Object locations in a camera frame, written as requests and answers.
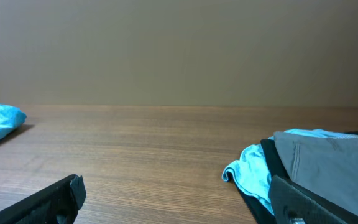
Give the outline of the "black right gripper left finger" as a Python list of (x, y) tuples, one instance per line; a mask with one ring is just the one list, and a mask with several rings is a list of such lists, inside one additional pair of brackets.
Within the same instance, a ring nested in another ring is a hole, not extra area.
[(0, 211), (0, 224), (71, 224), (86, 199), (82, 176), (69, 175)]

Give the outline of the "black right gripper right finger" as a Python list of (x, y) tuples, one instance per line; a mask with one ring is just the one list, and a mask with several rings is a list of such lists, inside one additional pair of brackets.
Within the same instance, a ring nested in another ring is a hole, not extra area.
[(358, 224), (358, 216), (277, 175), (269, 197), (278, 224)]

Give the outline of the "grey shorts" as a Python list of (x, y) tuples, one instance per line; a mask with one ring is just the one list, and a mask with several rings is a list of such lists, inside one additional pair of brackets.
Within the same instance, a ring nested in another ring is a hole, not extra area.
[(290, 179), (358, 216), (358, 138), (274, 134)]

